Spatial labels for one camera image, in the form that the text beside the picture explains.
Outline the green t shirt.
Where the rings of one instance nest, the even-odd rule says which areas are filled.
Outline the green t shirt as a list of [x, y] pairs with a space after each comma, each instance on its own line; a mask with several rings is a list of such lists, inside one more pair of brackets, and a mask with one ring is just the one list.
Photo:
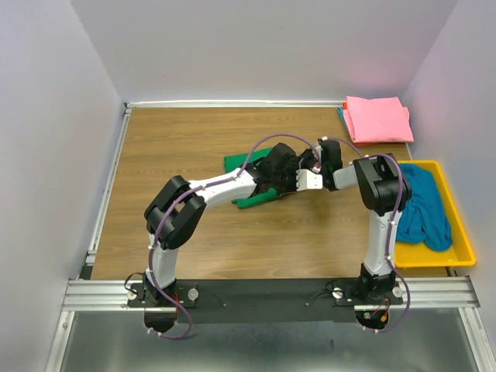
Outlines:
[[[258, 158], [265, 157], [272, 150], [271, 147], [257, 150], [250, 156], [250, 162], [255, 161]], [[226, 173], [234, 171], [236, 168], [243, 165], [248, 153], [240, 153], [236, 155], [231, 155], [224, 157], [224, 170]], [[232, 202], [237, 205], [239, 209], [252, 208], [257, 205], [262, 205], [267, 202], [272, 202], [278, 199], [280, 196], [277, 194], [276, 190], [271, 188], [263, 194], [255, 195], [250, 198], [236, 199]]]

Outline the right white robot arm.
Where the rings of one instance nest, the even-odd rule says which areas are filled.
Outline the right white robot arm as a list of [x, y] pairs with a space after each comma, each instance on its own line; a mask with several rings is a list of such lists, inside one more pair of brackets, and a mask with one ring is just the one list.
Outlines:
[[329, 191], [358, 187], [369, 212], [369, 237], [360, 275], [351, 281], [348, 292], [372, 304], [390, 294], [397, 277], [394, 250], [399, 219], [412, 196], [411, 186], [390, 154], [358, 156], [344, 166], [341, 141], [318, 140], [319, 159], [303, 155], [297, 161], [296, 190], [325, 188]]

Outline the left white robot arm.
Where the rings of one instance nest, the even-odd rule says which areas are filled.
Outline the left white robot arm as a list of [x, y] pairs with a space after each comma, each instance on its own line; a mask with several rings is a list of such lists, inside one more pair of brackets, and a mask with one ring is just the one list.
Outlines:
[[301, 158], [284, 143], [227, 156], [225, 173], [204, 180], [171, 178], [144, 212], [150, 245], [143, 275], [146, 298], [156, 306], [177, 301], [174, 283], [179, 248], [194, 234], [208, 208], [233, 202], [240, 208], [296, 191]]

